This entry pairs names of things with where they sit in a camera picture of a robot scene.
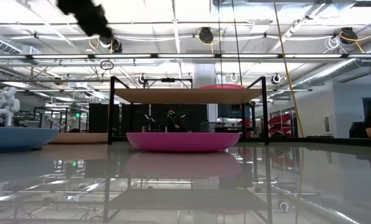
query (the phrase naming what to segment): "pink saucer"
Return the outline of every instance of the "pink saucer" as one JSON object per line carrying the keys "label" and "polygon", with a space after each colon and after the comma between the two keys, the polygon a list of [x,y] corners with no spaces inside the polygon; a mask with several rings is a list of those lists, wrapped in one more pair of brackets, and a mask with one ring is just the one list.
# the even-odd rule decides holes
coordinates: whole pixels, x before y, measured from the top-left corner
{"label": "pink saucer", "polygon": [[126,133],[130,144],[147,151],[212,152],[234,146],[238,133]]}

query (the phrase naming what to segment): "fluorescent light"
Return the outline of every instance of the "fluorescent light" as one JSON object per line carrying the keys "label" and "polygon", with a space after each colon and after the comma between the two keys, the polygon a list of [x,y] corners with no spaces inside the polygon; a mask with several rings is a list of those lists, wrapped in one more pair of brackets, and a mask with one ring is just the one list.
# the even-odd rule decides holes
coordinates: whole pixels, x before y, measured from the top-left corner
{"label": "fluorescent light", "polygon": [[26,59],[25,55],[0,55],[0,59]]}
{"label": "fluorescent light", "polygon": [[60,91],[60,90],[29,90],[29,91],[35,91],[35,92],[53,92],[53,91]]}
{"label": "fluorescent light", "polygon": [[[240,58],[278,58],[278,54],[240,54]],[[238,54],[223,54],[223,58],[237,58]]]}
{"label": "fluorescent light", "polygon": [[36,94],[36,95],[39,95],[39,96],[43,96],[43,97],[48,97],[48,98],[50,98],[49,95],[44,94],[44,93],[38,93],[38,92],[36,92],[35,94]]}
{"label": "fluorescent light", "polygon": [[90,91],[90,90],[63,90],[63,91]]}
{"label": "fluorescent light", "polygon": [[213,58],[214,54],[158,54],[159,58]]}
{"label": "fluorescent light", "polygon": [[56,98],[57,100],[67,101],[67,102],[75,101],[74,99],[69,98],[69,97],[55,97],[55,98]]}
{"label": "fluorescent light", "polygon": [[19,82],[4,82],[3,84],[18,87],[18,88],[30,88],[29,85],[26,85],[25,83],[19,83]]}
{"label": "fluorescent light", "polygon": [[340,58],[342,54],[287,54],[286,58]]}
{"label": "fluorescent light", "polygon": [[149,58],[150,54],[101,54],[94,55],[95,58]]}
{"label": "fluorescent light", "polygon": [[34,59],[80,59],[88,58],[88,55],[33,55]]}
{"label": "fluorescent light", "polygon": [[371,54],[350,54],[349,58],[371,58]]}

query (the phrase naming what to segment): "pink bowl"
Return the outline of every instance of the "pink bowl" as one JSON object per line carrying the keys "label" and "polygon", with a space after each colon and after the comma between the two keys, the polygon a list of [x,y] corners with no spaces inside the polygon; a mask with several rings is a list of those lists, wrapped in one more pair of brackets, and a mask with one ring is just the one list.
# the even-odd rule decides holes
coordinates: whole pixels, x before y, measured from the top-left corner
{"label": "pink bowl", "polygon": [[126,133],[130,144],[141,150],[162,152],[211,152],[234,146],[238,133]]}
{"label": "pink bowl", "polygon": [[236,175],[241,172],[241,167],[227,152],[202,154],[139,152],[131,157],[125,172],[150,178],[198,179]]}
{"label": "pink bowl", "polygon": [[206,85],[199,87],[201,89],[244,89],[244,86],[235,84],[218,84],[218,85]]}

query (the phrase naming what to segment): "shelf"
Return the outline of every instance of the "shelf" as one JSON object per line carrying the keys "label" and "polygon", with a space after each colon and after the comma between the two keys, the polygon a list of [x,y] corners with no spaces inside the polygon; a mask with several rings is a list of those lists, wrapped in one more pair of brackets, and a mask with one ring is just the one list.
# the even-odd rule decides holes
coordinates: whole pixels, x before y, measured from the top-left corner
{"label": "shelf", "polygon": [[116,89],[129,103],[242,104],[261,95],[261,89]]}

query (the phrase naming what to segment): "black object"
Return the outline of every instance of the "black object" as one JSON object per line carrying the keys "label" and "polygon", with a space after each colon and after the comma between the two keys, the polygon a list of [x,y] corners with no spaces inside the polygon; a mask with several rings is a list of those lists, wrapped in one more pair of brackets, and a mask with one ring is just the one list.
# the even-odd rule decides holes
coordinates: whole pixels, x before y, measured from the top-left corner
{"label": "black object", "polygon": [[353,122],[349,129],[349,138],[368,138],[365,122]]}
{"label": "black object", "polygon": [[99,34],[103,42],[107,42],[105,39],[110,42],[113,38],[111,29],[107,27],[108,21],[101,4],[94,6],[92,0],[57,0],[57,7],[65,15],[73,13],[78,25],[87,36]]}
{"label": "black object", "polygon": [[277,85],[277,84],[279,84],[280,81],[281,81],[281,76],[280,76],[278,73],[276,73],[275,75],[273,75],[273,76],[271,77],[271,83],[272,83],[273,85]]}
{"label": "black object", "polygon": [[[106,133],[108,130],[108,105],[101,103],[89,104],[89,133]],[[119,135],[119,105],[113,105],[113,135]]]}
{"label": "black object", "polygon": [[353,44],[355,42],[354,40],[357,40],[359,38],[357,36],[357,34],[353,31],[352,27],[343,27],[342,32],[343,33],[340,36],[340,41],[343,44]]}
{"label": "black object", "polygon": [[213,41],[213,33],[210,27],[203,27],[199,33],[199,39],[205,44],[211,44]]}
{"label": "black object", "polygon": [[[241,105],[217,105],[219,118],[242,118]],[[250,118],[250,106],[245,106],[245,117]]]}

